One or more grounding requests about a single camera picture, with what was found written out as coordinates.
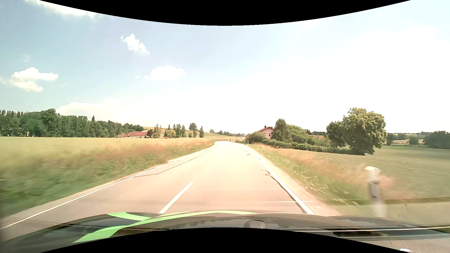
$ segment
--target car hood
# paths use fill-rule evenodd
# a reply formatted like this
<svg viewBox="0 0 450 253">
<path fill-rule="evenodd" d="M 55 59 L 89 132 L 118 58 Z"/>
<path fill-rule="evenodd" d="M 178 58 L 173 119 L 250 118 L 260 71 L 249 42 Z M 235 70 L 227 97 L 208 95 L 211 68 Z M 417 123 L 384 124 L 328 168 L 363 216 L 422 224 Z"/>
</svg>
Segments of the car hood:
<svg viewBox="0 0 450 253">
<path fill-rule="evenodd" d="M 137 233 L 206 227 L 301 231 L 355 240 L 448 236 L 444 230 L 359 216 L 310 215 L 264 210 L 206 210 L 169 214 L 116 212 L 66 222 L 6 242 L 11 252 L 42 252 L 73 244 Z"/>
</svg>

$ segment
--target red roof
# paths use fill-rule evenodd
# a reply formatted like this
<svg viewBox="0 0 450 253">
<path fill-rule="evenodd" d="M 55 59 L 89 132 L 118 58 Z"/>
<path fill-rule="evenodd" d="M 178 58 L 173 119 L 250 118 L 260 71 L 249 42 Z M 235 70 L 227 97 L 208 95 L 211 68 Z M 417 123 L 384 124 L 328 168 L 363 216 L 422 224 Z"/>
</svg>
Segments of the red roof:
<svg viewBox="0 0 450 253">
<path fill-rule="evenodd" d="M 130 136 L 146 136 L 146 135 L 147 135 L 147 132 L 130 132 L 128 134 L 128 137 L 130 137 Z"/>
<path fill-rule="evenodd" d="M 261 130 L 258 130 L 257 132 L 261 132 L 262 130 L 267 129 L 267 128 L 270 128 L 270 129 L 273 130 L 273 128 L 272 128 L 271 126 L 268 126 L 268 127 L 265 127 L 265 128 L 263 128 L 263 129 L 261 129 Z"/>
</svg>

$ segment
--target black border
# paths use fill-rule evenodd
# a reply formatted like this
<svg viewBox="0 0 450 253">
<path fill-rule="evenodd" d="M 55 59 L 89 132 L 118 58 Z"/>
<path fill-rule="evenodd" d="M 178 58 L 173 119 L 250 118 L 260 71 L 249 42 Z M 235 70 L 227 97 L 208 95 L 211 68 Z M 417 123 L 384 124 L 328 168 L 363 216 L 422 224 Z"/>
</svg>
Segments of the black border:
<svg viewBox="0 0 450 253">
<path fill-rule="evenodd" d="M 302 2 L 157 2 L 46 0 L 58 5 L 123 18 L 188 25 L 233 26 L 289 23 L 394 5 L 408 0 Z"/>
<path fill-rule="evenodd" d="M 398 252 L 397 249 L 378 246 L 350 239 L 271 229 L 246 228 L 193 228 L 165 230 L 156 232 L 124 235 L 85 242 L 48 252 L 113 250 L 126 251 L 204 251 L 215 252 L 221 249 L 233 249 L 241 252 L 265 252 L 270 249 L 297 252 Z"/>
</svg>

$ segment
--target house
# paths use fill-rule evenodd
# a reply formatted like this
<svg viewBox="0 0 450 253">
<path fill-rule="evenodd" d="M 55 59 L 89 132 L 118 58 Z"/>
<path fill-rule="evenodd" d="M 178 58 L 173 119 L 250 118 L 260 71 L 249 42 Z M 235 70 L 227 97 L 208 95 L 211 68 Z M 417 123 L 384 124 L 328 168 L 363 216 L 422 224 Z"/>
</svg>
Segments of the house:
<svg viewBox="0 0 450 253">
<path fill-rule="evenodd" d="M 147 132 L 130 132 L 128 138 L 144 138 Z"/>
<path fill-rule="evenodd" d="M 274 131 L 273 127 L 271 127 L 271 126 L 264 126 L 263 129 L 261 129 L 261 130 L 259 130 L 257 132 L 260 132 L 262 135 L 264 135 L 265 137 L 269 138 L 269 140 L 271 140 L 272 139 L 271 135 L 272 135 L 273 131 Z"/>
</svg>

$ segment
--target grass field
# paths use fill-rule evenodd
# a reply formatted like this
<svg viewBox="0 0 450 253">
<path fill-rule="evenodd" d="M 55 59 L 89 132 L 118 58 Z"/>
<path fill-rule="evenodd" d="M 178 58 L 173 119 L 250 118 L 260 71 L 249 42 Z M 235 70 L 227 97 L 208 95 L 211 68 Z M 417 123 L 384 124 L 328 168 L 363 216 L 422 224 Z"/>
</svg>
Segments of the grass field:
<svg viewBox="0 0 450 253">
<path fill-rule="evenodd" d="M 5 215 L 208 148 L 200 138 L 0 137 Z"/>
<path fill-rule="evenodd" d="M 450 150 L 383 146 L 373 156 L 355 156 L 250 146 L 345 215 L 371 215 L 370 207 L 361 205 L 369 200 L 365 166 L 381 170 L 384 199 L 450 196 Z M 389 217 L 425 224 L 450 222 L 449 209 L 449 202 L 388 205 Z"/>
</svg>

